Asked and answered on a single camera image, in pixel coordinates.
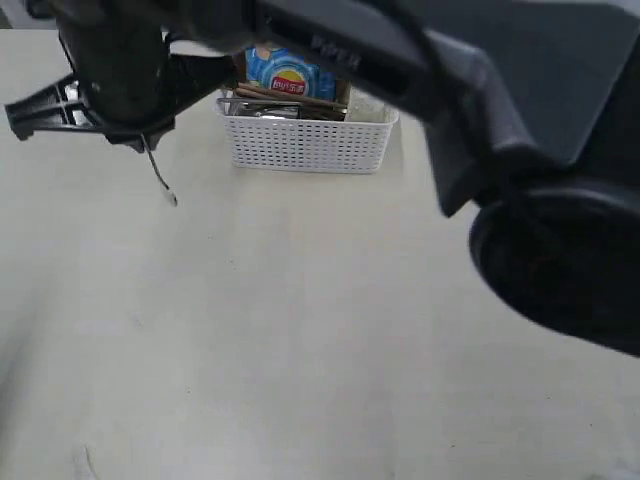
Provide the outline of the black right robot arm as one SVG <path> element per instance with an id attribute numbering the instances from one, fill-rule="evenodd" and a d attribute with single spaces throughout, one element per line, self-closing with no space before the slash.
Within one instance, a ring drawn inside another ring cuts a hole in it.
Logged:
<path id="1" fill-rule="evenodd" d="M 639 12 L 612 1 L 40 1 L 71 73 L 10 103 L 21 140 L 154 147 L 230 82 L 233 56 L 290 49 L 424 128 L 445 216 L 506 305 L 639 353 Z"/>

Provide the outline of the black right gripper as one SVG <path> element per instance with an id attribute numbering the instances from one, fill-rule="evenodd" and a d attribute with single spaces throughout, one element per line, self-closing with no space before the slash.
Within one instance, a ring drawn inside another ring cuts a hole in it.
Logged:
<path id="1" fill-rule="evenodd" d="M 56 23 L 71 67 L 62 79 L 6 105 L 21 141 L 39 131 L 99 134 L 113 145 L 153 150 L 177 115 L 234 85 L 229 56 L 174 54 L 175 35 L 115 1 L 29 1 L 27 12 Z"/>

